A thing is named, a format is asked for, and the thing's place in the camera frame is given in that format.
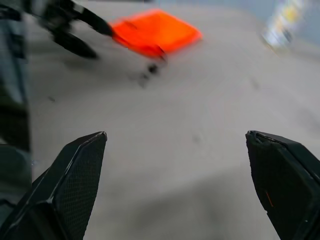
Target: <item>orange square object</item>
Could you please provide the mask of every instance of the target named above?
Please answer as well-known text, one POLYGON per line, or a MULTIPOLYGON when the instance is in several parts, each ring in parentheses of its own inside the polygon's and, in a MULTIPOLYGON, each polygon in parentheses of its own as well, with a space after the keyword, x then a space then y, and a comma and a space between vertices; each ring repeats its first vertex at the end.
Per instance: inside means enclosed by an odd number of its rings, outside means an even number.
POLYGON ((193 26, 168 13, 154 9, 112 25, 113 39, 147 57, 161 57, 202 38, 193 26))

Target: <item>orange block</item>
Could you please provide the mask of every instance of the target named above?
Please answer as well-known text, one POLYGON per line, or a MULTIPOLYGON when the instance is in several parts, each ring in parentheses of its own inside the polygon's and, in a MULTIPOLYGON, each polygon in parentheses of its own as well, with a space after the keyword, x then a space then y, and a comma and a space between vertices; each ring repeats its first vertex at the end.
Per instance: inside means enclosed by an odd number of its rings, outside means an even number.
POLYGON ((172 53, 202 38, 196 28, 160 9, 128 17, 112 28, 116 42, 151 58, 172 53))

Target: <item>grey floor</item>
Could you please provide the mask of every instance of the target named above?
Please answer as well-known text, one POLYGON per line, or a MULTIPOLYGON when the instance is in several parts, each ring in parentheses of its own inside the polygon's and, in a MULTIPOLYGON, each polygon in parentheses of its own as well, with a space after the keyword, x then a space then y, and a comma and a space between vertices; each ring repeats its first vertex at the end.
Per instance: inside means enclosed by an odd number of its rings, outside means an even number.
MULTIPOLYGON (((152 6, 87 2, 108 21, 152 6)), ((141 88, 150 61, 79 23, 100 55, 81 59, 28 19, 37 177, 68 142, 106 131, 98 196, 85 239, 277 240, 251 180, 245 134, 302 142, 320 157, 320 49, 297 40, 275 54, 263 24, 225 7, 163 4, 203 41, 172 54, 141 88)))

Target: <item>concrete floor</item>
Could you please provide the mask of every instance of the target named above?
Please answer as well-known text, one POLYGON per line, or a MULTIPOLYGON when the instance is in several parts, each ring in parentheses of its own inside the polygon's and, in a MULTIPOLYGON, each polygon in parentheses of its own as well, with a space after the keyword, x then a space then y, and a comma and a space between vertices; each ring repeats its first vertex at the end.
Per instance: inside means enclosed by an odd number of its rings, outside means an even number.
MULTIPOLYGON (((87 2, 107 21, 150 5, 87 2)), ((81 59, 28 19, 34 177, 72 140, 106 131, 85 239, 277 240, 256 196, 245 134, 296 140, 320 157, 320 49, 276 55, 262 24, 222 7, 162 5, 202 42, 169 56, 146 89, 128 75, 148 59, 76 25, 100 54, 81 59)))

